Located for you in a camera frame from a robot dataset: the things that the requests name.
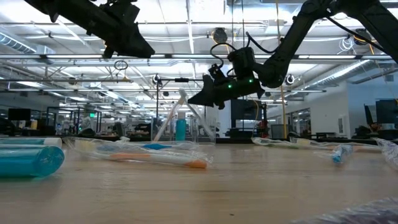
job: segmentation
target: robotic arm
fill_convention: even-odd
[[[215,104],[222,109],[226,100],[252,93],[257,93],[260,98],[264,93],[260,85],[269,88],[280,87],[294,54],[313,23],[324,17],[330,19],[330,16],[339,12],[344,12],[361,22],[383,48],[377,47],[398,63],[398,42],[395,40],[398,36],[398,20],[379,0],[308,0],[297,17],[294,17],[292,27],[275,54],[264,64],[255,62],[253,49],[248,46],[231,52],[228,60],[233,64],[236,78],[225,77],[219,68],[213,65],[209,72],[215,79],[214,82],[210,76],[203,76],[203,90],[188,102],[205,106]],[[253,72],[258,74],[258,79],[254,78]]]
[[[56,22],[61,15],[104,40],[104,58],[118,55],[150,58],[154,49],[141,36],[134,23],[139,8],[131,3],[137,0],[108,0],[99,7],[96,0],[25,0]]]

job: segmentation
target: table surface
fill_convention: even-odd
[[[381,154],[335,167],[309,150],[219,145],[207,170],[66,157],[46,179],[0,180],[2,223],[288,223],[398,196]]]

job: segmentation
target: computer monitor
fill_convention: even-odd
[[[10,121],[29,121],[30,109],[9,108],[8,120]]]
[[[261,101],[256,101],[259,108],[257,114],[257,105],[253,100],[231,100],[231,120],[262,120]]]
[[[398,124],[398,104],[396,100],[379,100],[376,102],[377,123]]]

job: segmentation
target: wall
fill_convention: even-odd
[[[40,96],[30,92],[28,97],[20,96],[19,93],[1,93],[0,106],[13,108],[28,108],[38,111],[46,111],[48,106],[59,106],[60,101],[52,96]]]
[[[338,118],[345,117],[346,134],[351,136],[348,119],[347,84],[340,83],[338,87],[326,88],[326,93],[310,93],[301,102],[288,102],[286,113],[310,108],[312,133],[334,132],[338,133]],[[272,108],[267,112],[267,117],[272,118],[282,114],[282,107]]]
[[[393,99],[398,96],[398,81],[388,82],[377,78],[362,84],[348,84],[349,125],[351,133],[360,125],[367,126],[364,105],[375,105],[377,100]]]

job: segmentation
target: desk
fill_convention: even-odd
[[[220,145],[215,156],[200,170],[68,151],[41,182],[0,182],[2,223],[287,223],[398,196],[381,154],[342,168],[308,150]]]

